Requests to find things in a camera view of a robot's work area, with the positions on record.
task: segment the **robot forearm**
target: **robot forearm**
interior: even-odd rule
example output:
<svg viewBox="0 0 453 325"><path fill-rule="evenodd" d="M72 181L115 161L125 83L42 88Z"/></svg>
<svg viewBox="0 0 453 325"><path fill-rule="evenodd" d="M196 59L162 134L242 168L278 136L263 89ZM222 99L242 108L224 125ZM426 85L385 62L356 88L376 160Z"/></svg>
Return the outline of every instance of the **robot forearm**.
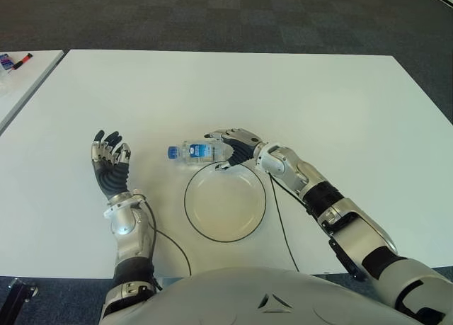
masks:
<svg viewBox="0 0 453 325"><path fill-rule="evenodd" d="M143 201L140 196L118 194L109 200L111 207L104 213L111 221L117 256L112 289L105 298L101 319L156 293L151 261L154 230L148 214L139 206Z"/></svg>
<svg viewBox="0 0 453 325"><path fill-rule="evenodd" d="M311 164L279 144L259 144L254 158L258 168L297 195L329 235L347 271L370 280L385 303L423 324L451 317L453 284L422 263L398 256L390 236Z"/></svg>

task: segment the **black rim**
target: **black rim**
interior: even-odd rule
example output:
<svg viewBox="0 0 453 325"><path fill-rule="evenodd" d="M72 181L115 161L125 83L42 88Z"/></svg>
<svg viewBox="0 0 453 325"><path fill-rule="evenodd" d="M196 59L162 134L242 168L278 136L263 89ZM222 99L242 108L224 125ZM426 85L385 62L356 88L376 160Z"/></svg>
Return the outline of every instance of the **black rim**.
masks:
<svg viewBox="0 0 453 325"><path fill-rule="evenodd" d="M248 237L250 234L254 233L254 231L260 226L261 222L263 221L264 219L264 214L266 213L266 207L267 207L267 203L268 203L268 199L267 199L267 196L266 196L266 189L264 189L264 185L263 185L263 182L261 181L261 179L258 177L258 175L256 175L256 173L254 171L252 171L249 167L246 167L242 164L239 164L238 166L243 166L245 169L249 170L257 179L258 179L258 182L261 184L261 187L263 188L263 192L264 192L264 209L263 209L263 214L261 215L261 219L259 221L259 223L256 224L256 227L250 232L248 233L247 235L241 237L241 238L238 238L236 240L217 240L217 239L213 239L209 236L207 236L206 234L204 234L203 232L201 232L193 223L192 221L190 220L189 218L189 214L187 213L187 205L185 204L185 199L187 197L187 190L190 186L190 183L192 182L192 180L194 179L194 177L196 177L196 175L199 174L199 172L201 172L203 169L206 169L207 167L209 166L213 166L215 164L219 164L220 162L214 162L213 164L208 164L204 167L202 167L201 169L198 169L198 171L193 174L192 178L189 180L189 183L187 184L187 186L185 187L185 192L184 192L184 212L185 212L185 216L187 217L187 220L189 220L189 223L192 225L193 229L195 231L197 231L199 234L203 235L206 239L209 239L211 241L215 241L215 242L222 242L222 243L230 243L230 242L236 242L236 241L239 241L239 240L242 240L242 239L245 239L246 237Z"/></svg>

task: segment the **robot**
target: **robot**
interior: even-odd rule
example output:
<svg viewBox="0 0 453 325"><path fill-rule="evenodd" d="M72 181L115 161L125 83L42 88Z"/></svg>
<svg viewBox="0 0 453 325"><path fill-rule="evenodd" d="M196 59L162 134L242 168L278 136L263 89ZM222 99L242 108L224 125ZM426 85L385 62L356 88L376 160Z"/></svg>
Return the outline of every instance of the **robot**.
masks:
<svg viewBox="0 0 453 325"><path fill-rule="evenodd" d="M453 324L453 284L421 262L399 256L390 236L350 198L290 148L243 129L206 134L233 148L220 171L253 160L305 207L345 269L368 280L382 303L290 270L225 268L179 280L158 292L152 254L154 214L127 177L130 148L118 132L92 144L97 182L109 202L105 215L117 242L115 273L101 312L110 324ZM146 205L149 211L142 209Z"/></svg>

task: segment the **table surface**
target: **table surface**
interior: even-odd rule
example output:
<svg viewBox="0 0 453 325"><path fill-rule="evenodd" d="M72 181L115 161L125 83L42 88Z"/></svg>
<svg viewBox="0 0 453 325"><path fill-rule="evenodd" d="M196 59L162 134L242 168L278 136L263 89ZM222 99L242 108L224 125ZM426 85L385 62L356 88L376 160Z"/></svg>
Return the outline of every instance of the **table surface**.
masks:
<svg viewBox="0 0 453 325"><path fill-rule="evenodd" d="M199 235L183 209L194 169L168 145L243 127L293 148L392 236L402 256L453 264L453 127L393 57L72 50L0 136L0 275L109 278L115 241L90 148L99 129L132 148L129 187L193 271L293 269L268 178L259 228L231 244ZM294 257L305 273L345 272L327 236L277 188ZM159 236L157 276L188 274Z"/></svg>
<svg viewBox="0 0 453 325"><path fill-rule="evenodd" d="M8 93L0 96L0 133L63 56L61 50L0 52L0 55L8 54L14 62L18 62L28 53L33 57L9 73Z"/></svg>

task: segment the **pen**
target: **pen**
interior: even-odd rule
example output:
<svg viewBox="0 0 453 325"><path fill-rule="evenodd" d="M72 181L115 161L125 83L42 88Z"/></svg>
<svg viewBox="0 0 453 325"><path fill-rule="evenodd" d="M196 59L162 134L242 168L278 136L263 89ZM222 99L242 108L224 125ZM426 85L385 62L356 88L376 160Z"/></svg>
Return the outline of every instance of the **pen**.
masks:
<svg viewBox="0 0 453 325"><path fill-rule="evenodd" d="M27 62L31 57L33 57L33 55L28 53L27 56L25 56L23 59L21 59L19 62L17 62L16 64L13 65L13 69L16 70L16 69L22 67L22 64Z"/></svg>

